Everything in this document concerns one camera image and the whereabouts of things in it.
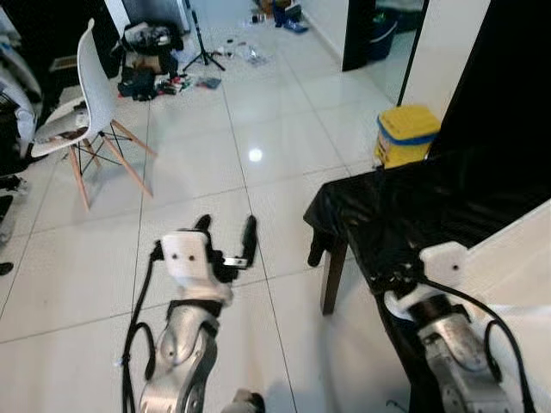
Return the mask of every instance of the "yellow bucket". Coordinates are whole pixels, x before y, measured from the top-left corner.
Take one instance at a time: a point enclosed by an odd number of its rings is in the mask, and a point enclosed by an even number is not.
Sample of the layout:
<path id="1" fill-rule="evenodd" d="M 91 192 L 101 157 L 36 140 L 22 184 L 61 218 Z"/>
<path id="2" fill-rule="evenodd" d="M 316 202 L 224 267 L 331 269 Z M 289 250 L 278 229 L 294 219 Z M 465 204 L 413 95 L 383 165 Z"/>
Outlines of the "yellow bucket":
<path id="1" fill-rule="evenodd" d="M 375 156 L 385 168 L 420 161 L 440 131 L 440 122 L 426 106 L 388 109 L 377 117 L 379 136 Z"/>

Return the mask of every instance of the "scattered item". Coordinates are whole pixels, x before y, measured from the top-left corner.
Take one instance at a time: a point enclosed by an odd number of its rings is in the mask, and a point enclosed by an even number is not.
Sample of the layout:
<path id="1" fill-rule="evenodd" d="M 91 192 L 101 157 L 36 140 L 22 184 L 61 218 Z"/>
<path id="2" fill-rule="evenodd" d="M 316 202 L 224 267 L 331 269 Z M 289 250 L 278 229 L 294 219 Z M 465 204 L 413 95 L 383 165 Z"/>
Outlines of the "scattered item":
<path id="1" fill-rule="evenodd" d="M 206 89 L 216 89 L 221 82 L 222 80 L 216 77 L 199 77 L 197 82 L 195 82 L 195 86 Z"/>
<path id="2" fill-rule="evenodd" d="M 171 49 L 183 49 L 183 42 L 178 29 L 176 25 L 171 23 L 154 25 L 142 22 L 133 26 L 126 26 L 120 43 L 127 51 L 150 56 Z"/>
<path id="3" fill-rule="evenodd" d="M 258 7 L 260 7 L 260 9 L 267 15 L 272 14 L 273 0 L 255 0 L 255 3 L 257 3 Z"/>
<path id="4" fill-rule="evenodd" d="M 426 106 L 388 109 L 377 118 L 379 137 L 375 156 L 385 168 L 420 161 L 440 131 L 440 122 Z"/>
<path id="5" fill-rule="evenodd" d="M 205 50 L 205 46 L 203 45 L 203 38 L 201 36 L 201 28 L 199 27 L 197 13 L 195 13 L 195 10 L 191 10 L 191 16 L 193 17 L 193 21 L 195 23 L 195 31 L 197 32 L 197 39 L 199 41 L 199 48 L 201 49 L 201 52 L 183 68 L 183 71 L 186 71 L 186 69 L 188 69 L 198 59 L 203 59 L 205 66 L 208 65 L 208 62 L 210 60 L 215 65 L 217 65 L 221 71 L 225 71 L 226 68 L 213 58 L 213 54 Z"/>
<path id="6" fill-rule="evenodd" d="M 131 96 L 135 101 L 141 102 L 155 98 L 155 72 L 150 67 L 123 67 L 121 77 L 118 85 L 121 96 Z"/>
<path id="7" fill-rule="evenodd" d="M 266 14 L 262 13 L 260 15 L 252 15 L 251 17 L 251 23 L 252 24 L 258 24 L 258 23 L 264 23 L 266 22 Z"/>
<path id="8" fill-rule="evenodd" d="M 12 262 L 0 263 L 0 277 L 9 274 L 12 269 L 14 269 L 14 264 Z"/>
<path id="9" fill-rule="evenodd" d="M 161 73 L 168 73 L 170 78 L 177 76 L 178 61 L 170 55 L 168 50 L 158 55 L 158 62 L 161 65 Z"/>
<path id="10" fill-rule="evenodd" d="M 180 83 L 180 92 L 182 92 L 183 90 L 186 90 L 188 89 L 191 85 L 193 85 L 193 81 L 191 80 L 190 77 L 187 77 L 184 79 L 183 82 Z"/>
<path id="11" fill-rule="evenodd" d="M 242 43 L 242 46 L 236 48 L 236 54 L 238 54 L 243 60 L 250 63 L 254 67 L 268 63 L 268 59 L 260 54 L 255 47 L 252 45 L 246 45 L 245 42 Z"/>
<path id="12" fill-rule="evenodd" d="M 2 192 L 17 192 L 27 194 L 28 182 L 16 175 L 0 177 L 0 194 Z"/>
<path id="13" fill-rule="evenodd" d="M 139 56 L 133 62 L 134 69 L 151 69 L 156 75 L 163 73 L 158 56 Z"/>
<path id="14" fill-rule="evenodd" d="M 14 229 L 13 219 L 6 219 L 13 195 L 0 196 L 0 244 L 7 243 Z"/>
<path id="15" fill-rule="evenodd" d="M 171 83 L 163 82 L 157 88 L 157 92 L 158 95 L 175 95 L 178 93 L 178 89 Z"/>
<path id="16" fill-rule="evenodd" d="M 287 17 L 285 16 L 285 7 L 285 5 L 280 5 L 276 0 L 274 0 L 272 10 L 274 13 L 275 26 L 277 28 L 283 26 L 283 24 L 287 21 Z"/>
<path id="17" fill-rule="evenodd" d="M 368 59 L 386 59 L 398 27 L 397 13 L 391 9 L 376 10 L 372 26 L 373 31 L 368 43 Z"/>
<path id="18" fill-rule="evenodd" d="M 298 3 L 291 4 L 285 9 L 285 17 L 287 20 L 292 20 L 293 22 L 300 22 L 302 20 L 302 7 Z"/>
<path id="19" fill-rule="evenodd" d="M 308 31 L 308 28 L 305 28 L 300 23 L 295 23 L 292 20 L 287 20 L 283 27 L 297 34 L 303 34 Z"/>
<path id="20" fill-rule="evenodd" d="M 195 43 L 189 38 L 183 42 L 182 50 L 171 50 L 170 55 L 181 65 L 187 65 L 197 54 Z"/>

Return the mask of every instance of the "white wall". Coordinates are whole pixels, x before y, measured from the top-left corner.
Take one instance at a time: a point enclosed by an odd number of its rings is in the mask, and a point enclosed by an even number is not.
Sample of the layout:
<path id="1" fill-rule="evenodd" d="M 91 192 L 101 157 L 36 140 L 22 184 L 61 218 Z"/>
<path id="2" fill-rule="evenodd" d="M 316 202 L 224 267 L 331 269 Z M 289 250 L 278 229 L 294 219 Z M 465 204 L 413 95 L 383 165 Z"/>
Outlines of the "white wall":
<path id="1" fill-rule="evenodd" d="M 523 353 L 537 411 L 551 411 L 550 256 L 551 200 L 548 200 L 470 249 L 465 280 L 459 288 L 490 304 L 513 331 Z M 487 319 L 482 320 L 483 323 L 474 323 L 481 336 Z M 504 374 L 504 388 L 513 411 L 523 411 L 511 345 L 498 329 L 492 333 L 490 345 Z"/>
<path id="2" fill-rule="evenodd" d="M 348 0 L 301 0 L 302 13 L 342 60 Z"/>
<path id="3" fill-rule="evenodd" d="M 490 0 L 430 0 L 402 103 L 448 109 Z"/>
<path id="4" fill-rule="evenodd" d="M 122 0 L 104 0 L 105 4 L 107 5 L 107 9 L 109 10 L 109 14 L 111 15 L 111 18 L 113 19 L 113 23 L 117 27 L 117 30 L 119 31 L 119 36 L 122 35 L 122 32 L 124 30 L 124 27 L 128 24 L 130 24 L 130 21 L 128 20 L 127 11 L 124 8 L 124 5 L 122 4 Z"/>

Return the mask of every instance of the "black cloth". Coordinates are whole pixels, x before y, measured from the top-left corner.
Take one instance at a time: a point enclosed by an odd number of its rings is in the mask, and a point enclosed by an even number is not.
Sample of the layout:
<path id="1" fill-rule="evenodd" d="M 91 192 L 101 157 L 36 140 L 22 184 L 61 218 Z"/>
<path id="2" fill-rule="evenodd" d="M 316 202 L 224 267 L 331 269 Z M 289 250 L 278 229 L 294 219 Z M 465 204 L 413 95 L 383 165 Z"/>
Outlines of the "black cloth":
<path id="1" fill-rule="evenodd" d="M 549 155 L 534 149 L 472 148 L 328 182 L 306 210 L 310 265 L 336 237 L 352 248 L 412 382 L 410 411 L 442 406 L 417 336 L 388 313 L 383 294 L 422 271 L 421 249 L 448 241 L 473 247 L 551 198 Z"/>

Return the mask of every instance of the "cable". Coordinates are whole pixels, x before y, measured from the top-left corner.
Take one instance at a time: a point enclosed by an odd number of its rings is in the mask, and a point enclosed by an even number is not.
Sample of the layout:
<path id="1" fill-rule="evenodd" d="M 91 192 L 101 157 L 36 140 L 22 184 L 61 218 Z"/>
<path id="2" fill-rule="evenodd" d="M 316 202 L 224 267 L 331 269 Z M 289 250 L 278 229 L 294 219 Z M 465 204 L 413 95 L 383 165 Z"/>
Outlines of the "cable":
<path id="1" fill-rule="evenodd" d="M 144 304 L 145 294 L 149 288 L 149 282 L 152 277 L 153 263 L 163 259 L 163 250 L 159 241 L 155 242 L 155 248 L 149 255 L 149 262 L 147 264 L 147 272 L 145 273 L 144 284 L 139 292 L 138 301 L 136 302 L 136 308 L 128 325 L 127 339 L 124 342 L 124 351 L 122 352 L 121 365 L 122 365 L 122 411 L 128 412 L 130 408 L 131 413 L 135 413 L 136 406 L 134 404 L 134 393 L 132 388 L 132 378 L 130 377 L 130 348 L 132 347 L 132 341 L 136 333 L 140 330 L 144 330 L 147 338 L 147 346 L 149 348 L 149 361 L 145 367 L 145 379 L 148 380 L 155 371 L 155 342 L 153 341 L 152 330 L 146 323 L 138 323 L 139 312 Z"/>
<path id="2" fill-rule="evenodd" d="M 461 291 L 455 290 L 452 287 L 447 287 L 443 284 L 439 284 L 437 282 L 422 279 L 422 280 L 416 280 L 420 284 L 425 284 L 426 286 L 433 287 L 437 290 L 441 290 L 444 293 L 448 293 L 451 295 L 455 295 L 456 297 L 459 297 L 460 299 L 464 299 L 468 301 L 469 303 L 476 305 L 481 310 L 487 312 L 490 314 L 494 319 L 486 326 L 486 333 L 484 334 L 484 347 L 486 351 L 486 357 L 489 356 L 488 365 L 492 365 L 492 363 L 495 363 L 497 366 L 497 363 L 493 359 L 491 353 L 490 353 L 490 345 L 489 345 L 489 337 L 490 337 L 490 331 L 493 325 L 498 325 L 501 330 L 505 333 L 507 336 L 507 339 L 509 340 L 509 343 L 511 344 L 511 347 L 513 349 L 513 353 L 515 354 L 515 357 L 517 358 L 517 364 L 518 364 L 518 376 L 520 379 L 520 388 L 521 392 L 523 394 L 523 405 L 524 405 L 524 413 L 536 413 L 536 408 L 534 407 L 534 401 L 532 399 L 532 395 L 530 394 L 530 388 L 528 385 L 528 380 L 526 379 L 526 372 L 524 370 L 524 363 L 523 363 L 523 357 L 520 353 L 520 348 L 518 347 L 517 340 L 515 340 L 515 337 L 513 336 L 512 331 L 509 329 L 505 321 L 498 315 L 497 312 L 492 310 L 490 307 L 485 305 L 484 303 L 481 303 L 477 299 L 474 299 L 468 294 L 465 294 Z"/>

